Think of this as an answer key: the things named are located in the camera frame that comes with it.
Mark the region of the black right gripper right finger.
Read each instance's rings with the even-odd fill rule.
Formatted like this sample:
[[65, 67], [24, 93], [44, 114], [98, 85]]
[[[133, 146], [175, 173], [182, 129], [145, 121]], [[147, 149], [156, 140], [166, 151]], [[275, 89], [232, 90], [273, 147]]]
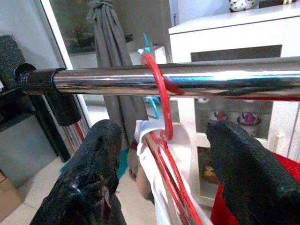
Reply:
[[300, 164], [266, 149], [230, 121], [207, 125], [221, 198], [240, 225], [300, 222]]

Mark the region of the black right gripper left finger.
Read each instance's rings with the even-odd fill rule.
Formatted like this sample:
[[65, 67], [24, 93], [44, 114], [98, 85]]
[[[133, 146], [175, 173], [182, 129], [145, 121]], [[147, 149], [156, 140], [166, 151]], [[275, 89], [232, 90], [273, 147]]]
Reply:
[[66, 163], [32, 225], [124, 225], [115, 194], [119, 179], [121, 129], [100, 120]]

